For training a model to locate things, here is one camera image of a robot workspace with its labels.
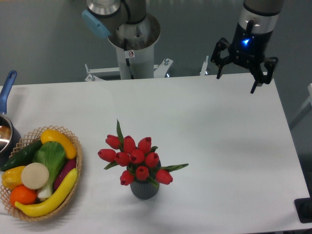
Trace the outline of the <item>silver robot arm blue cap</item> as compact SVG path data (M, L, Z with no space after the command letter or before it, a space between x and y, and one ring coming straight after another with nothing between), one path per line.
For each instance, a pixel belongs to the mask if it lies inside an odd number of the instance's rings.
M82 19L99 38L115 47L121 79L154 77L154 46L158 20L144 0L88 0Z

